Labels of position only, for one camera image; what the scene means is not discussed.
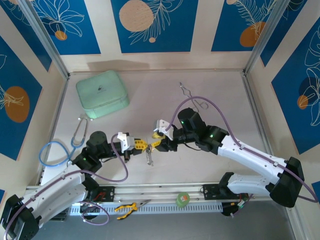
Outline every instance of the floral wall pattern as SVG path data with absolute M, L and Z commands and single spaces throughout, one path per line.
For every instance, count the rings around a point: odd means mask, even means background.
M 42 86 L 0 37 L 0 153 L 17 160 Z
M 320 144 L 320 18 L 272 86 L 299 153 Z
M 260 57 L 266 66 L 308 0 L 291 0 Z
M 122 53 L 190 52 L 198 0 L 111 0 Z
M 84 0 L 33 0 L 61 55 L 100 54 Z
M 278 1 L 225 0 L 211 51 L 251 51 Z M 280 36 L 273 36 L 273 48 L 278 47 L 306 1 L 290 1 L 281 20 L 286 26 L 281 28 Z
M 22 13 L 18 2 L 16 0 L 0 0 L 0 6 L 23 36 L 24 40 L 28 43 L 34 54 L 42 63 L 43 67 L 48 71 L 51 66 L 52 59 L 41 44 L 25 15 Z

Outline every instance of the stethoscope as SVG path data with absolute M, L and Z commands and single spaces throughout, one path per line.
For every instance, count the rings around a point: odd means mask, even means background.
M 80 120 L 74 134 L 73 134 L 73 137 L 71 138 L 71 142 L 70 142 L 70 145 L 71 147 L 73 148 L 72 151 L 69 153 L 68 149 L 59 141 L 50 141 L 48 142 L 46 145 L 44 145 L 40 152 L 39 152 L 39 162 L 45 166 L 45 167 L 48 167 L 48 168 L 54 168 L 54 167 L 58 167 L 58 166 L 61 166 L 63 165 L 64 163 L 68 162 L 69 160 L 71 160 L 71 157 L 73 156 L 73 154 L 75 153 L 76 149 L 78 148 L 81 148 L 82 145 L 85 143 L 85 139 L 86 139 L 86 135 L 87 135 L 87 131 L 88 131 L 88 125 L 89 125 L 89 121 L 92 121 L 93 119 L 92 118 L 88 118 L 88 117 L 79 117 L 78 120 Z M 79 128 L 80 128 L 80 125 L 81 123 L 85 121 L 85 129 L 84 129 L 84 134 L 83 134 L 83 137 L 82 137 L 82 140 L 80 143 L 75 143 L 75 139 L 76 139 L 76 135 L 79 131 Z M 57 163 L 57 164 L 54 164 L 54 165 L 49 165 L 49 164 L 46 164 L 44 163 L 44 161 L 42 160 L 41 158 L 41 155 L 43 153 L 43 151 L 51 144 L 58 144 L 59 146 L 62 147 L 62 149 L 65 151 L 66 153 L 66 159 L 64 159 L 62 162 L 60 163 Z

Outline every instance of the white tabletop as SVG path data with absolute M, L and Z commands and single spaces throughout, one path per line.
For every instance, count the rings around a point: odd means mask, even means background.
M 91 121 L 86 141 L 91 133 L 103 131 L 107 135 L 108 142 L 117 132 L 129 132 L 135 138 L 144 139 L 149 143 L 155 142 L 156 140 L 151 138 L 154 121 L 164 119 L 169 122 L 176 107 L 186 99 L 179 84 L 182 82 L 194 96 L 209 98 L 220 107 L 238 139 L 260 150 L 264 149 L 239 72 L 131 71 L 121 72 L 120 75 L 128 90 L 129 106 Z M 68 83 L 54 140 L 62 141 L 69 151 L 72 149 L 70 140 L 79 123 L 78 117 L 85 114 L 79 101 L 76 83 L 92 76 L 94 74 L 75 74 Z M 186 103 L 185 107 L 193 105 L 190 102 Z M 207 110 L 200 109 L 200 116 L 207 125 L 226 129 L 213 106 Z M 177 119 L 174 123 L 180 127 Z M 80 152 L 81 148 L 75 152 L 72 159 Z M 64 151 L 53 146 L 47 163 L 57 163 L 57 160 L 63 158 L 65 158 Z M 131 156 L 126 164 L 129 177 L 124 184 L 218 182 L 225 172 L 255 174 L 233 160 L 209 152 L 194 151 L 183 145 L 178 147 L 177 152 L 155 150 L 152 159 L 154 166 L 149 166 L 145 153 Z M 41 184 L 45 184 L 65 167 L 65 165 L 56 168 L 47 167 Z M 103 163 L 98 174 L 118 180 L 124 177 L 125 172 L 120 161 L 113 159 Z M 97 182 L 107 184 L 99 179 Z

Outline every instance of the yellow-handled pliers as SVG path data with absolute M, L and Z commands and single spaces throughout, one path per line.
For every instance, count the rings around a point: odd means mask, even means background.
M 147 203 L 149 203 L 151 200 L 145 200 L 145 201 L 141 201 L 141 202 L 134 202 L 131 205 L 121 205 L 118 206 L 114 211 L 118 212 L 120 209 L 126 209 L 126 208 L 132 208 L 128 213 L 126 213 L 124 216 L 120 216 L 117 217 L 117 220 L 123 220 L 125 218 L 127 218 L 130 214 L 132 214 L 133 212 L 138 211 L 138 209 L 140 207 L 142 207 L 143 205 L 146 205 Z

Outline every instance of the robotic arm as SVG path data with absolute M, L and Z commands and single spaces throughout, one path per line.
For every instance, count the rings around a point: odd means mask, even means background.
M 124 161 L 130 159 L 130 155 L 137 155 L 142 152 L 135 148 L 134 139 L 128 133 L 119 132 L 117 138 L 120 142 L 115 142 L 114 146 L 119 155 L 124 156 Z M 72 161 L 72 163 L 59 175 L 40 186 L 32 193 L 24 195 L 22 198 L 17 195 L 11 196 L 5 203 L 1 216 L 1 225 L 7 228 L 14 214 L 29 200 L 33 199 L 27 207 L 18 214 L 9 228 L 8 235 L 15 240 L 32 239 L 44 223 L 70 207 L 73 203 L 78 203 L 85 199 L 94 201 L 100 193 L 99 184 L 88 173 L 96 173 L 101 167 L 100 159 L 113 159 L 116 154 L 111 144 L 107 141 L 107 136 L 102 131 L 91 134 L 86 142 L 86 147 Z M 43 192 L 39 197 L 35 195 L 44 189 L 50 190 Z
M 251 193 L 270 196 L 284 207 L 292 208 L 295 205 L 302 184 L 278 165 L 288 168 L 304 180 L 302 166 L 298 159 L 291 157 L 289 160 L 285 160 L 270 156 L 237 140 L 241 145 L 239 147 L 226 130 L 206 125 L 200 115 L 191 108 L 180 111 L 178 119 L 182 125 L 180 129 L 171 126 L 166 130 L 169 126 L 168 122 L 156 121 L 154 131 L 160 136 L 165 135 L 161 143 L 155 147 L 156 149 L 161 152 L 177 151 L 179 144 L 195 143 L 205 152 L 235 160 L 260 174 L 245 176 L 227 172 L 219 183 L 217 195 Z M 245 151 L 244 148 L 270 158 L 275 163 L 271 164 L 261 157 Z
M 179 144 L 195 143 L 201 150 L 211 152 L 226 158 L 235 160 L 259 173 L 258 176 L 241 176 L 233 172 L 227 172 L 221 179 L 217 195 L 221 199 L 229 199 L 230 195 L 251 193 L 270 196 L 275 202 L 285 207 L 293 207 L 297 200 L 302 184 L 293 176 L 277 167 L 282 165 L 301 179 L 304 175 L 299 160 L 291 157 L 289 160 L 270 156 L 253 147 L 240 142 L 237 146 L 229 133 L 217 126 L 206 125 L 200 115 L 191 108 L 179 112 L 178 119 L 182 128 L 170 127 L 164 120 L 155 123 L 154 131 L 162 137 L 162 140 L 152 144 L 161 152 L 177 151 Z M 128 133 L 120 132 L 117 137 L 120 142 L 115 142 L 115 150 L 119 155 L 124 156 L 125 162 L 131 155 L 137 155 L 147 148 L 147 144 L 141 139 L 135 139 Z M 271 158 L 275 164 L 253 155 L 243 148 L 254 150 L 259 154 Z M 99 195 L 99 185 L 90 174 L 83 171 L 96 173 L 102 164 L 100 159 L 110 160 L 116 157 L 116 153 L 107 141 L 107 136 L 102 131 L 96 131 L 86 143 L 70 166 L 61 174 L 39 187 L 32 193 L 22 198 L 16 195 L 11 196 L 5 203 L 1 216 L 1 225 L 6 229 L 13 216 L 22 206 L 32 199 L 30 204 L 25 206 L 9 227 L 8 235 L 16 240 L 30 240 L 38 232 L 39 228 L 52 217 L 71 206 L 73 203 L 84 199 L 94 201 Z M 39 197 L 37 192 L 50 187 Z

